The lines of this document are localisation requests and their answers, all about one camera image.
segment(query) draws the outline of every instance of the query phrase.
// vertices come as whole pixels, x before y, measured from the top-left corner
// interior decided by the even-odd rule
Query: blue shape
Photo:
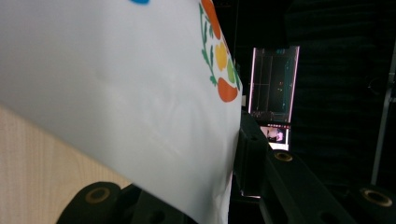
[[[149,0],[130,0],[130,1],[142,5],[146,5],[149,3]]]

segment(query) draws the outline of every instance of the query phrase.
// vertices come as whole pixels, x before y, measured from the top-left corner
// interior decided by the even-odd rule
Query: wooden table
[[[85,186],[130,182],[0,106],[0,224],[55,223]]]

